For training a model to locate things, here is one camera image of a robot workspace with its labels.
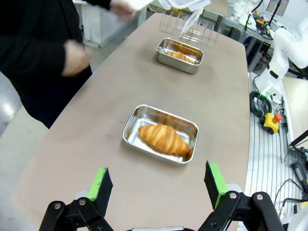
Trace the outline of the person's right forearm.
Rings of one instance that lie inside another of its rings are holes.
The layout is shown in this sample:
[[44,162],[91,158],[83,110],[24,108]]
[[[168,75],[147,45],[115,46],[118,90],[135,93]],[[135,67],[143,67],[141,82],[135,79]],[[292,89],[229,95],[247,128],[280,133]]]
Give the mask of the person's right forearm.
[[0,71],[6,76],[59,76],[64,71],[62,42],[0,36]]

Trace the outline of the golden croissant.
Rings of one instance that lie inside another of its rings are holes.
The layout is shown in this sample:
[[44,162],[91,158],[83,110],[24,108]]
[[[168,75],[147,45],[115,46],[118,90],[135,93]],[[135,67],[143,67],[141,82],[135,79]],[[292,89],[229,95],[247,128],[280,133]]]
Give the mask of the golden croissant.
[[195,60],[191,59],[190,56],[183,54],[180,51],[167,51],[166,55],[172,56],[174,58],[189,62],[191,64],[195,64]]
[[184,156],[189,152],[188,144],[168,125],[143,125],[138,128],[139,138],[156,152]]

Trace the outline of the person's left forearm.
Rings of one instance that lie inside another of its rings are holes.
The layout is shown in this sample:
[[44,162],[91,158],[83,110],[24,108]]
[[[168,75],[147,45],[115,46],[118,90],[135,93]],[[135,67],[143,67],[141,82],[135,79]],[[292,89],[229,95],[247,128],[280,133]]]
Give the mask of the person's left forearm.
[[106,10],[110,10],[111,8],[111,1],[112,0],[83,0],[85,1],[86,3],[89,3],[93,6],[100,6]]

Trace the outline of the clear plastic container lid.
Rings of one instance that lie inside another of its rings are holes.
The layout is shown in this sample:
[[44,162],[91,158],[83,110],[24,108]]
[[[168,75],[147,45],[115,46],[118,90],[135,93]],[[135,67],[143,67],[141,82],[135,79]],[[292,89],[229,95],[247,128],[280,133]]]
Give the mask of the clear plastic container lid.
[[188,8],[190,11],[195,11],[203,8],[211,3],[211,0],[157,0],[166,10],[171,7],[182,10]]
[[203,8],[199,8],[193,12],[193,14],[187,19],[187,21],[184,24],[180,33],[181,36],[185,34],[193,26],[195,22],[197,22],[202,13],[203,13]]

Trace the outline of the rectangular steel container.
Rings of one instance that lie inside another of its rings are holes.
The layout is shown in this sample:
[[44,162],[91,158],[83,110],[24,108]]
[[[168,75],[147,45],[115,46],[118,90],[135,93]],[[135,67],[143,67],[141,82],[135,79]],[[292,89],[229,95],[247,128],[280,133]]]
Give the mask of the rectangular steel container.
[[[188,144],[190,150],[185,157],[161,154],[141,141],[138,128],[158,124],[171,126]],[[199,128],[194,122],[146,104],[141,104],[134,109],[122,133],[123,140],[139,152],[175,165],[184,165],[193,159],[198,135]]]
[[[167,51],[180,51],[195,60],[195,64],[166,55]],[[188,74],[194,74],[197,72],[202,63],[203,56],[204,53],[199,48],[171,38],[164,38],[156,47],[156,59],[159,63],[173,67]]]

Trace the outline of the person's left hand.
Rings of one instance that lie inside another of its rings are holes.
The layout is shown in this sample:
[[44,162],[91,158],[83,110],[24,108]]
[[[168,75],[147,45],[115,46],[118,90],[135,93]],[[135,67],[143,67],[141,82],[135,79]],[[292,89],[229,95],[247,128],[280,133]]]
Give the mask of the person's left hand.
[[120,22],[129,21],[133,19],[136,14],[136,11],[122,0],[111,0],[110,12],[114,14]]

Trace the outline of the yellow emergency stop button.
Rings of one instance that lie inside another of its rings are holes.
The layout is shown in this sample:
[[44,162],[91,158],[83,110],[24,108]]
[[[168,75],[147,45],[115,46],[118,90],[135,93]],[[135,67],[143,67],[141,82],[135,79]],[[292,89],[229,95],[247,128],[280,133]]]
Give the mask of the yellow emergency stop button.
[[282,115],[277,113],[273,115],[272,113],[266,113],[261,119],[260,123],[262,129],[273,135],[279,131],[279,122],[282,120]]

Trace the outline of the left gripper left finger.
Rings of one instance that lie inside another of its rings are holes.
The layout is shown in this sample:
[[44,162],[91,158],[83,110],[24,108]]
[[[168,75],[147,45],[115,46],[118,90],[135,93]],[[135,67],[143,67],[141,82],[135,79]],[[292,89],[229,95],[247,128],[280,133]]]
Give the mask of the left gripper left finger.
[[39,231],[113,231],[104,218],[112,187],[108,168],[99,168],[85,197],[70,204],[52,201],[48,205]]

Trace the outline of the white table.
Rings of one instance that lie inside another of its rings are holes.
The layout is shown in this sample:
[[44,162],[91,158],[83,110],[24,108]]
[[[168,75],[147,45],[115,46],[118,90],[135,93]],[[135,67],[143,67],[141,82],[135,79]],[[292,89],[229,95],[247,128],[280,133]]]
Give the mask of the white table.
[[152,3],[155,0],[125,0],[130,7],[132,7],[136,11],[140,11],[144,7],[148,6],[150,3]]

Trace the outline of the person in black clothes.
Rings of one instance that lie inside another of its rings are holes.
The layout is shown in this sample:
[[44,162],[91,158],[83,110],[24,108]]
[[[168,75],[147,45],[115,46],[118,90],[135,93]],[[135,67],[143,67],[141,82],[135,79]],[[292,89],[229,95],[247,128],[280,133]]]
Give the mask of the person in black clothes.
[[[72,0],[0,0],[0,36],[4,35],[63,44],[68,40],[83,42]],[[50,128],[91,74],[87,67],[73,77],[5,76],[27,112]]]

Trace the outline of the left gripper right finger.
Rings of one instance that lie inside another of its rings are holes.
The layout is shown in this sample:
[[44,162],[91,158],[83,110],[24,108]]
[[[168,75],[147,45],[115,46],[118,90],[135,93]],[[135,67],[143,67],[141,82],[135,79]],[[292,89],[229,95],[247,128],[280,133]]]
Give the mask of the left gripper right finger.
[[206,162],[204,182],[213,212],[198,231],[226,231],[233,221],[242,222],[248,231],[285,231],[266,192],[249,197],[229,190],[215,162]]

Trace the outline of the person's right hand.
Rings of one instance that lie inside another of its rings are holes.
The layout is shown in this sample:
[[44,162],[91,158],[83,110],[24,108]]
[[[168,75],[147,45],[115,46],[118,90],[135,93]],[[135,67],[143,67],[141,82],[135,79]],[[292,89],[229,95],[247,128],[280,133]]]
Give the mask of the person's right hand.
[[64,44],[64,49],[65,63],[62,76],[73,77],[90,66],[92,52],[82,44],[74,40],[68,40]]

